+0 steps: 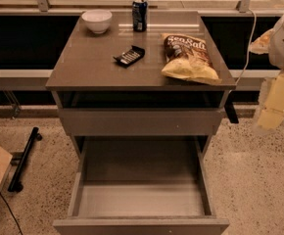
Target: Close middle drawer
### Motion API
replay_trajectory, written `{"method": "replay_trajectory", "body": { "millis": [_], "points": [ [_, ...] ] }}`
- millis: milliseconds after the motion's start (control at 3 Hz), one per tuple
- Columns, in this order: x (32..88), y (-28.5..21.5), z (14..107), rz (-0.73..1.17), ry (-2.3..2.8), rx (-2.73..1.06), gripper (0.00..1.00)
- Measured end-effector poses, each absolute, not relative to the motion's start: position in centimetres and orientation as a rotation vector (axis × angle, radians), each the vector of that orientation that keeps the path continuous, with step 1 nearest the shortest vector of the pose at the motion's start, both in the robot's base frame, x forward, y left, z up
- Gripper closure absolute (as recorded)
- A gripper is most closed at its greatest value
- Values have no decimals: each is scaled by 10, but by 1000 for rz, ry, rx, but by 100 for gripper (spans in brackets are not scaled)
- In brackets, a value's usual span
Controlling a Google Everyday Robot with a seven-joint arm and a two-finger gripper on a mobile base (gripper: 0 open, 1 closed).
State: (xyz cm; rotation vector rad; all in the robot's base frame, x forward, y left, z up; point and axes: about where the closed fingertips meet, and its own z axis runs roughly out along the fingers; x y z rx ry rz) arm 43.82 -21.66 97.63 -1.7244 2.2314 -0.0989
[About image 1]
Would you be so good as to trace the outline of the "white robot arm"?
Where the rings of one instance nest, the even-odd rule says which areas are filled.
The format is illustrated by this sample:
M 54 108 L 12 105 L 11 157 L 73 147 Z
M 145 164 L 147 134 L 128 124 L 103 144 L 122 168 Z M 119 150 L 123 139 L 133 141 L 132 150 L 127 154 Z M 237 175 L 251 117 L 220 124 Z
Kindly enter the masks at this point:
M 284 15 L 272 29 L 251 44 L 250 51 L 258 55 L 267 54 L 269 62 L 281 69 L 271 81 L 257 120 L 257 126 L 264 130 L 273 130 L 284 119 Z

